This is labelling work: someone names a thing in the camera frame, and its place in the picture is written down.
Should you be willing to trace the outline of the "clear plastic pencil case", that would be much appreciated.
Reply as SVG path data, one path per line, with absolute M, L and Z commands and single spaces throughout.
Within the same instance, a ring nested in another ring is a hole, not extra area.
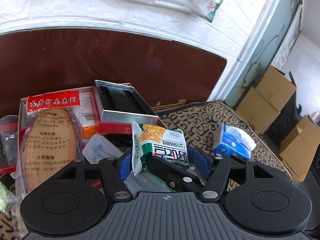
M 123 155 L 120 149 L 99 134 L 91 137 L 82 150 L 82 153 L 90 164 L 97 164 L 105 158 L 118 159 Z

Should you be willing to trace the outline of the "green white snack packet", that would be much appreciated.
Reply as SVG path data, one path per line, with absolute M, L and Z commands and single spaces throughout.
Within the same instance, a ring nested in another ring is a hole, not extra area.
M 156 125 L 132 125 L 132 173 L 148 172 L 147 158 L 160 157 L 184 170 L 189 169 L 189 157 L 184 134 L 180 129 Z

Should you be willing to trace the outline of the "green sponge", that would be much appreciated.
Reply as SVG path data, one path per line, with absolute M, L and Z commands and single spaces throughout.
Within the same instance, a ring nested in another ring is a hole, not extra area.
M 0 211 L 7 213 L 15 202 L 15 194 L 9 191 L 3 183 L 0 183 Z

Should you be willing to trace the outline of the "blue tissue pack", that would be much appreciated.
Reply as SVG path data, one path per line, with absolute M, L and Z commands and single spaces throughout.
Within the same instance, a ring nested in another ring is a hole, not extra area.
M 240 128 L 221 123 L 213 132 L 212 152 L 215 154 L 251 159 L 251 153 L 255 148 L 254 140 Z

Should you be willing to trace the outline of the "silver metal tin box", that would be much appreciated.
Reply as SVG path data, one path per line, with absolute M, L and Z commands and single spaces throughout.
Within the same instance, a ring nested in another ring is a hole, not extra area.
M 102 122 L 154 125 L 158 120 L 158 115 L 132 86 L 95 80 L 93 93 Z

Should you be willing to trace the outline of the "insole package red label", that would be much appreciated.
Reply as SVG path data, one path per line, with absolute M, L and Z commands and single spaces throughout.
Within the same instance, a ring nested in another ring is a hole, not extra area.
M 80 108 L 77 89 L 44 93 L 23 98 L 18 115 L 18 142 L 15 193 L 18 235 L 28 230 L 20 214 L 23 198 L 62 167 L 81 157 L 82 126 L 74 110 Z

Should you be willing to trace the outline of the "cardboard box on floor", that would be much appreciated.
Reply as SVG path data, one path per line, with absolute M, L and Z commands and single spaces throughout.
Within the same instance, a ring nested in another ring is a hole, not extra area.
M 296 85 L 285 74 L 269 66 L 255 88 L 250 88 L 236 108 L 255 130 L 263 134 L 280 115 L 296 91 Z

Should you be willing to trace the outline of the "dark brown wooden board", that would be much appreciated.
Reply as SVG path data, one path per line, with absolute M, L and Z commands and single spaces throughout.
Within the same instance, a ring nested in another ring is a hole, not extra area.
M 151 106 L 209 98 L 226 59 L 180 42 L 139 34 L 57 28 L 1 35 L 1 116 L 28 96 L 129 83 Z

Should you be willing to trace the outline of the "red tray black insert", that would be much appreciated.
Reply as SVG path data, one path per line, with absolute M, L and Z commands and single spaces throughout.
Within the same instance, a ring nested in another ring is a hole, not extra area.
M 24 136 L 24 133 L 25 133 L 26 129 L 21 129 L 19 131 L 19 134 L 18 134 L 18 142 L 21 143 L 22 142 L 22 138 Z M 15 172 L 16 171 L 16 166 L 8 166 L 8 167 L 4 167 L 4 168 L 1 168 L 0 169 L 0 175 L 3 175 L 3 174 L 10 174 L 12 172 Z

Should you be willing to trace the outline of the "clear plastic cup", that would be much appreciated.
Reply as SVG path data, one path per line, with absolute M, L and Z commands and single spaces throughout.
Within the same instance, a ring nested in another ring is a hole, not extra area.
M 9 166 L 15 166 L 18 155 L 18 116 L 1 118 L 1 144 Z

